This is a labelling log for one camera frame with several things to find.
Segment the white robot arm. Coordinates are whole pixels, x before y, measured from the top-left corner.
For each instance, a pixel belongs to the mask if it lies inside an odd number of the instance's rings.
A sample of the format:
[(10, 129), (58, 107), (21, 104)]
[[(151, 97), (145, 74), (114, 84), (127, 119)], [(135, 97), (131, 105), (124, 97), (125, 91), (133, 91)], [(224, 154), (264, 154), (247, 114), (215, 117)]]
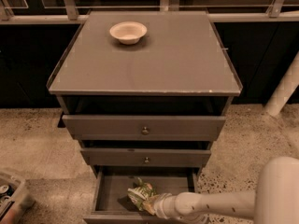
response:
[(203, 215), (247, 218), (254, 224), (299, 223), (299, 160), (271, 159), (261, 170), (257, 189), (217, 194), (164, 193), (149, 201), (156, 217), (204, 224)]

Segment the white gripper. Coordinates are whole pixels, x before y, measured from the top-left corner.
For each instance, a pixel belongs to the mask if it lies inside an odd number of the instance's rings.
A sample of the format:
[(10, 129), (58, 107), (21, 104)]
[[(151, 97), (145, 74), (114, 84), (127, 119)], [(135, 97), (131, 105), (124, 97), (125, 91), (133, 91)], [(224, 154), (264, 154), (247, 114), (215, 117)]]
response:
[(142, 203), (143, 209), (151, 215), (169, 219), (178, 216), (175, 208), (176, 196), (171, 193), (163, 193), (151, 196), (148, 201)]

